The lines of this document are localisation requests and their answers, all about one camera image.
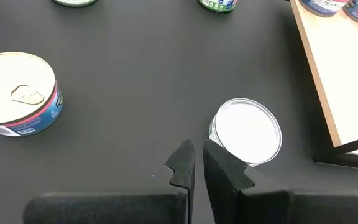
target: light wood surface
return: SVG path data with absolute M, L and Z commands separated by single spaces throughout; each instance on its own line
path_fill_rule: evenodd
M 358 23 L 290 0 L 334 147 L 358 140 Z

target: black table surface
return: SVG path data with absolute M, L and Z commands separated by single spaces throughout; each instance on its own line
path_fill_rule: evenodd
M 313 150 L 332 145 L 286 1 L 240 0 L 216 14 L 197 0 L 78 9 L 0 0 L 0 52 L 8 51 L 45 59 L 65 108 L 40 134 L 0 136 L 0 223 L 21 223 L 43 192 L 154 187 L 155 171 L 186 139 L 197 148 L 193 223 L 213 223 L 203 139 L 235 97 L 259 101 L 282 128 L 280 153 L 258 170 L 293 189 L 358 190 L 357 169 L 313 163 Z

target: white paper label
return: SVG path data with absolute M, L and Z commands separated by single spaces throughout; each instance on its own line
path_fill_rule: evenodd
M 229 4 L 230 0 L 209 0 L 209 1 L 213 2 L 213 3 L 217 3 L 217 4 L 227 5 L 227 4 Z
M 9 128 L 6 128 L 3 125 L 0 125 L 0 135 L 4 135 L 4 136 L 20 136 L 19 134 L 15 133 L 14 131 L 10 130 Z
M 311 2 L 324 9 L 335 12 L 340 10 L 346 4 L 346 2 L 337 2 L 333 0 L 311 0 Z

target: white can lid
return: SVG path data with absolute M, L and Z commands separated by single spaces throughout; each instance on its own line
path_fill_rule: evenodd
M 236 98 L 225 102 L 215 118 L 223 147 L 249 164 L 273 159 L 281 148 L 282 134 L 273 114 L 260 103 Z
M 0 124 L 37 111 L 49 99 L 55 74 L 41 58 L 21 52 L 0 54 Z

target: can lid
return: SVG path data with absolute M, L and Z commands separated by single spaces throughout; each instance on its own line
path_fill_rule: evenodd
M 64 5 L 64 6 L 71 6 L 71 7 L 81 7 L 81 6 L 88 6 L 97 0 L 55 0 L 55 2 Z
M 273 159 L 282 134 L 273 114 L 260 103 L 235 98 L 225 102 L 215 118 L 216 134 L 231 154 L 249 164 Z
M 37 111 L 54 86 L 53 70 L 41 58 L 21 52 L 0 53 L 0 124 Z

